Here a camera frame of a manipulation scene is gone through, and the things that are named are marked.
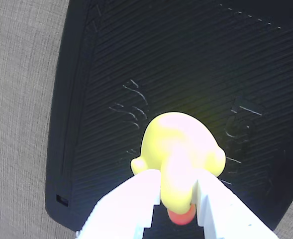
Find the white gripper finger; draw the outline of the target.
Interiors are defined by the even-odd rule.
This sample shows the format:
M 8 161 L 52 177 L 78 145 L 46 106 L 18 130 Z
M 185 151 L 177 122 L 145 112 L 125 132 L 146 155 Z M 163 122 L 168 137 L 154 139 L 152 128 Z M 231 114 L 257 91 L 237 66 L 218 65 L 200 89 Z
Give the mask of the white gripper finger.
M 94 206 L 78 239 L 141 239 L 160 204 L 161 173 L 146 170 L 104 195 Z
M 193 203 L 206 239 L 276 239 L 229 188 L 206 170 L 195 171 Z

